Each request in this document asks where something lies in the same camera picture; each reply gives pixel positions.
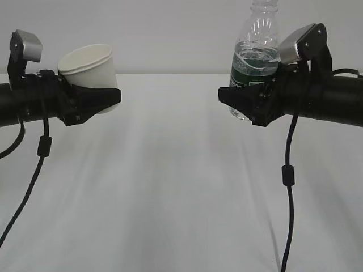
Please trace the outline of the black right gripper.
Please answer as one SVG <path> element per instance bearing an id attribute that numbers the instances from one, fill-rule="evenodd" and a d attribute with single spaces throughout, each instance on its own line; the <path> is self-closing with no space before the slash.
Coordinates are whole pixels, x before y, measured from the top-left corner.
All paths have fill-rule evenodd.
<path id="1" fill-rule="evenodd" d="M 271 80 L 245 88 L 220 87 L 218 99 L 241 112 L 253 125 L 268 126 L 281 116 L 294 114 L 309 79 L 308 64 L 279 64 Z"/>

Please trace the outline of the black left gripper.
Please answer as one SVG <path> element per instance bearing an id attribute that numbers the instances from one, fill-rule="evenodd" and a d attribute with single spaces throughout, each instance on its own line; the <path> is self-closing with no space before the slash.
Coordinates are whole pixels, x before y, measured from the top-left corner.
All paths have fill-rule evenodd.
<path id="1" fill-rule="evenodd" d="M 84 124 L 94 115 L 121 102 L 118 88 L 71 86 L 53 70 L 40 70 L 36 79 L 41 117 L 57 117 L 66 126 Z"/>

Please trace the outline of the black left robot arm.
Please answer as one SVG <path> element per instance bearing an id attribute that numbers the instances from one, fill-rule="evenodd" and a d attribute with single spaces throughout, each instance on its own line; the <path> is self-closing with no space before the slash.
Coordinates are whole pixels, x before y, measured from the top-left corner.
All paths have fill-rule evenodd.
<path id="1" fill-rule="evenodd" d="M 71 85 L 52 70 L 28 74 L 1 84 L 1 126 L 58 118 L 65 126 L 80 125 L 94 115 L 121 102 L 121 90 L 114 87 L 88 88 Z"/>

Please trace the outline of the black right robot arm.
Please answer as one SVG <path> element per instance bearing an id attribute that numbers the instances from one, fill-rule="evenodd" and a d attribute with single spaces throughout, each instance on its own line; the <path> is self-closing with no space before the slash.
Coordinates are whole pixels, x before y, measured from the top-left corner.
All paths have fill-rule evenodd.
<path id="1" fill-rule="evenodd" d="M 297 65 L 280 65 L 272 82 L 245 88 L 221 87 L 218 99 L 266 127 L 284 115 L 362 126 L 362 77 L 315 79 Z"/>

